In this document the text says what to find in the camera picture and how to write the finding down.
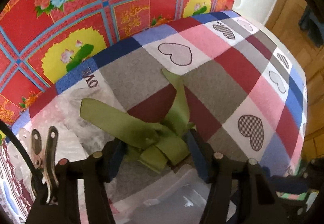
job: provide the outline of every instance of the gray fabric square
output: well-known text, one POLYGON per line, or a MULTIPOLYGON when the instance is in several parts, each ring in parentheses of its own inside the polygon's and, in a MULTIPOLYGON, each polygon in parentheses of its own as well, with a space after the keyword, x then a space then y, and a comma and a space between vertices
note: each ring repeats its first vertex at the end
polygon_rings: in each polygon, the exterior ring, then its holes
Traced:
POLYGON ((99 70, 127 111, 169 84, 163 66, 139 48, 99 70))
POLYGON ((215 152, 222 153, 232 160, 247 161, 247 156, 223 127, 219 128, 207 143, 215 152))
POLYGON ((277 48, 277 45, 262 31, 257 31, 254 36, 263 43, 267 49, 271 51, 271 53, 274 52, 274 50, 277 48))
POLYGON ((280 73, 283 79, 289 84, 290 75, 285 69, 285 67, 280 63, 280 61, 276 58, 275 55, 272 55, 270 58, 271 64, 276 68, 276 70, 280 73))
POLYGON ((254 45, 246 40, 242 40, 234 48, 241 52, 261 74, 263 73, 269 61, 254 45))
POLYGON ((184 84, 223 124, 247 97, 241 86, 211 60, 183 77, 184 84))
POLYGON ((224 19, 222 20, 224 24, 226 24, 228 27, 233 29, 236 33, 238 33, 241 37, 247 38, 250 35, 252 35, 249 31, 247 31, 244 27, 239 25, 234 19, 224 19))

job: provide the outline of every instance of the wooden surface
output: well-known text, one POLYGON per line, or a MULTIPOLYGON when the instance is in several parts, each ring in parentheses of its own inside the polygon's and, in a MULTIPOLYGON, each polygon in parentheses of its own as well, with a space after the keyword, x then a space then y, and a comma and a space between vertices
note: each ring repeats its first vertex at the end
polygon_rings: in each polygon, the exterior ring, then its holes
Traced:
POLYGON ((324 49, 317 48, 299 28, 306 6, 305 0, 278 0, 266 27, 305 71, 308 112, 303 156, 310 160, 324 155, 324 49))

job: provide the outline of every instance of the striped heart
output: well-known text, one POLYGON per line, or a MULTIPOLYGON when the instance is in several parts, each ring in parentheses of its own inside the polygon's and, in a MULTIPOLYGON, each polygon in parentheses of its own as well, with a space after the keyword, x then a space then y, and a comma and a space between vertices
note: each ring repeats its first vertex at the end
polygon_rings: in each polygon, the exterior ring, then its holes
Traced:
POLYGON ((283 65, 289 69, 289 64, 288 64, 288 61, 286 59, 286 57, 280 53, 277 53, 277 57, 279 58, 279 60, 283 63, 283 65))
POLYGON ((222 32, 226 38, 235 40, 235 35, 232 32, 232 30, 226 26, 223 26, 220 22, 216 22, 216 24, 213 24, 213 28, 219 32, 222 32))

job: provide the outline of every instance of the rivet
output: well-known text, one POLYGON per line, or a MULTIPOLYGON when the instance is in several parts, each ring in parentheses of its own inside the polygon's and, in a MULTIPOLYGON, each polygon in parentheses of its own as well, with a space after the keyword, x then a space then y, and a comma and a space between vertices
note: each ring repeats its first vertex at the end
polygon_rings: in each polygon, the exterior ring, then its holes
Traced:
POLYGON ((255 166, 258 163, 258 161, 256 159, 254 159, 254 158, 250 158, 248 160, 248 162, 249 162, 250 165, 253 165, 253 166, 255 166))
POLYGON ((92 154, 92 156, 94 157, 94 158, 100 158, 100 157, 102 157, 102 152, 100 152, 100 151, 97 151, 97 152, 94 152, 93 154, 92 154))
POLYGON ((62 158, 61 160, 59 160, 59 165, 61 166, 66 165, 67 161, 68 160, 66 158, 62 158))
POLYGON ((221 153, 214 153, 214 157, 215 157, 216 159, 222 159, 222 158, 224 157, 224 155, 221 154, 221 153))

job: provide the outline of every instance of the black cable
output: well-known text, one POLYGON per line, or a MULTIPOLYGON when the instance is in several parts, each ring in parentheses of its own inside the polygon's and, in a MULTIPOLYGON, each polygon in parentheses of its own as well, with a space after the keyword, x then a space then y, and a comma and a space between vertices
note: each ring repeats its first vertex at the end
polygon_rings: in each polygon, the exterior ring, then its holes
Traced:
POLYGON ((39 187, 41 187, 42 179, 39 175, 39 172, 34 167, 33 162, 31 161, 29 155, 27 154, 25 148, 22 146, 21 142, 17 139, 17 137, 14 135, 14 133, 10 130, 10 128, 0 119, 0 130, 4 133, 6 137, 9 138, 9 140, 13 143, 13 145, 17 148, 17 150, 20 152, 22 158, 25 160, 31 174, 34 177, 35 180, 35 187, 36 191, 39 187))

